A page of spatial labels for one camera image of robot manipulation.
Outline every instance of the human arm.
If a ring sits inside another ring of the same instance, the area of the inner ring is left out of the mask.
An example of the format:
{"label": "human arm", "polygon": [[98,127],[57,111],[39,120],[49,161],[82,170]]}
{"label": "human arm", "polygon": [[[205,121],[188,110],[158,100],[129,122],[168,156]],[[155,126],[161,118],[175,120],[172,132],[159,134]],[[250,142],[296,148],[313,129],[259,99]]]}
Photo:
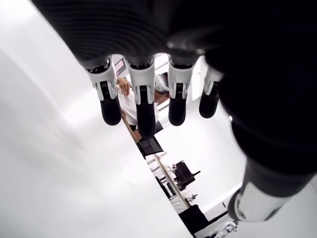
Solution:
{"label": "human arm", "polygon": [[119,85],[124,96],[129,96],[131,83],[126,78],[118,78],[117,85]]}
{"label": "human arm", "polygon": [[131,129],[131,127],[130,127],[130,125],[129,125],[127,119],[126,119],[126,113],[125,113],[123,110],[121,110],[121,116],[122,116],[122,120],[123,120],[125,126],[128,128],[128,131],[129,131],[129,133],[131,134],[131,136],[132,136],[134,142],[135,142],[135,143],[138,143],[138,142],[142,139],[142,137],[141,137],[140,134],[139,134],[139,131],[138,131],[138,130],[133,131],[133,130]]}

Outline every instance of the person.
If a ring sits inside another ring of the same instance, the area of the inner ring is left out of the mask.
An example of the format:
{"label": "person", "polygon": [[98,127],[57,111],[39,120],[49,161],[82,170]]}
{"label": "person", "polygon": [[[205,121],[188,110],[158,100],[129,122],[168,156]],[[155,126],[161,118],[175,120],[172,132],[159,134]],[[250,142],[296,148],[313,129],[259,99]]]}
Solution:
{"label": "person", "polygon": [[[163,74],[156,74],[155,77],[161,77],[164,80],[166,86],[168,87],[168,76],[167,72]],[[118,78],[117,79],[117,87],[118,87],[118,98],[121,106],[122,119],[125,125],[127,126],[131,136],[133,137],[135,143],[138,143],[142,137],[139,134],[137,128],[137,107],[135,104],[135,94],[132,90],[130,90],[131,83],[126,78]],[[155,90],[154,92],[154,112],[155,112],[155,120],[156,123],[159,120],[159,111],[157,106],[165,102],[169,99],[169,92],[163,91],[159,92]]]}

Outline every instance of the robotic finger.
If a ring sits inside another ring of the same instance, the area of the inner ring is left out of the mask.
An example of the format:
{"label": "robotic finger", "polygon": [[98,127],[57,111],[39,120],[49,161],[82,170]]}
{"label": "robotic finger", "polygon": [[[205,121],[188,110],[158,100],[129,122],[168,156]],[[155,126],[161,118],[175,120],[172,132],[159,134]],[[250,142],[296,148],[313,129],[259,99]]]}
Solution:
{"label": "robotic finger", "polygon": [[138,130],[142,138],[152,138],[156,131],[154,113],[154,57],[125,57],[129,62],[132,90],[137,106]]}
{"label": "robotic finger", "polygon": [[173,55],[169,58],[169,111],[168,118],[172,125],[181,125],[186,117],[186,99],[193,69],[198,57],[180,58]]}
{"label": "robotic finger", "polygon": [[86,69],[97,90],[103,118],[108,125],[117,125],[121,120],[121,109],[116,88],[116,76],[111,56],[104,64]]}
{"label": "robotic finger", "polygon": [[221,72],[218,72],[211,66],[208,67],[199,104],[199,113],[204,118],[211,118],[216,112],[219,101],[218,84],[222,77],[223,74]]}

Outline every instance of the robotic arm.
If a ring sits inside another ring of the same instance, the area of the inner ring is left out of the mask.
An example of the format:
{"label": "robotic arm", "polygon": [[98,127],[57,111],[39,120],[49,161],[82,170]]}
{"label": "robotic arm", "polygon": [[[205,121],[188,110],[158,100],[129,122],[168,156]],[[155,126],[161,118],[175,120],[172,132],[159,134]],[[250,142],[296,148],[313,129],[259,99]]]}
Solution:
{"label": "robotic arm", "polygon": [[173,125],[185,120],[193,67],[205,55],[200,114],[212,117],[221,99],[247,157],[243,185],[228,207],[232,218],[269,219],[316,174],[314,7],[233,0],[33,3],[87,69],[110,125],[121,119],[111,55],[126,58],[143,138],[155,132],[153,55],[169,54]]}

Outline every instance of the white surface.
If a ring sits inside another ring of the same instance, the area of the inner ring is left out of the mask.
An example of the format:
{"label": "white surface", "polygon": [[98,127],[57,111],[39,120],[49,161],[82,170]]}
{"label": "white surface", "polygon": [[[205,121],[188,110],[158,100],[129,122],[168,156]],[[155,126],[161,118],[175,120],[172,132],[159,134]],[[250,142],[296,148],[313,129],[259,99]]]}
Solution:
{"label": "white surface", "polygon": [[238,225],[227,238],[313,238],[316,237],[317,195],[307,185],[270,220]]}
{"label": "white surface", "polygon": [[123,122],[87,117],[86,72],[27,1],[0,2],[0,38],[0,237],[190,238]]}
{"label": "white surface", "polygon": [[168,165],[182,160],[196,181],[187,186],[198,194],[195,202],[207,212],[234,193],[243,180],[245,156],[233,137],[229,115],[221,104],[211,119],[204,119],[198,111],[199,100],[187,107],[181,126],[168,126],[155,135],[167,155],[162,162]]}

